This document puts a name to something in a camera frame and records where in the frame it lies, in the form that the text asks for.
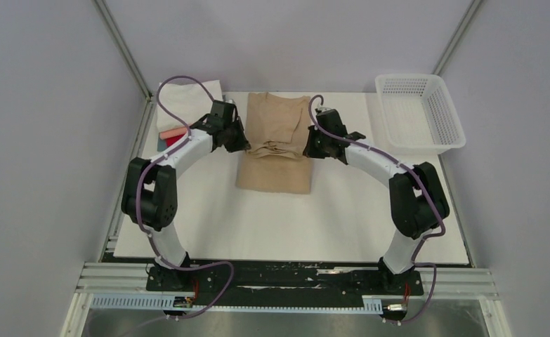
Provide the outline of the beige t shirt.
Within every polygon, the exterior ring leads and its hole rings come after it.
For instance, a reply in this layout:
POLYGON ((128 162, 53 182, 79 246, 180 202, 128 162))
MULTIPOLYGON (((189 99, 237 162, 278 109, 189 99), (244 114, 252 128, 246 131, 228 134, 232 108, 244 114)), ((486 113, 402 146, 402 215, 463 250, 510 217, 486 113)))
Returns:
POLYGON ((249 93, 245 136, 236 186, 259 192, 309 194, 313 163, 303 155, 311 119, 310 98, 249 93))

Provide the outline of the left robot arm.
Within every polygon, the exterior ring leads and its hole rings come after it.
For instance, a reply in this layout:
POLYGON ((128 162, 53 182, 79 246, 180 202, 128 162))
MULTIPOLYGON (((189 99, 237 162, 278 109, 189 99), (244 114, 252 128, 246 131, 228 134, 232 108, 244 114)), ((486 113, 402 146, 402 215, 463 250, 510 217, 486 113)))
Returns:
POLYGON ((177 180, 197 161, 223 147, 229 153, 249 149, 233 101, 215 100, 211 110, 193 123, 184 139, 151 159, 129 162, 121 210, 139 226, 155 255, 151 280, 182 291, 191 284, 188 252, 173 221, 178 210, 177 180))

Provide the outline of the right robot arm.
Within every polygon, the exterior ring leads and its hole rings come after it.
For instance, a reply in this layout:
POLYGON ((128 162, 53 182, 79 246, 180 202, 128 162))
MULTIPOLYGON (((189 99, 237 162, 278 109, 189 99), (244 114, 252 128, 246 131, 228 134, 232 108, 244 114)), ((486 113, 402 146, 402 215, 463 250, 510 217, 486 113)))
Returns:
POLYGON ((318 108, 309 113, 304 154, 313 159, 336 159, 359 169, 388 189, 395 233, 379 260, 378 283, 387 293, 404 287, 427 239, 446 233, 444 220, 450 207, 434 165, 409 165, 366 143, 358 132, 348 133, 335 109, 318 108))

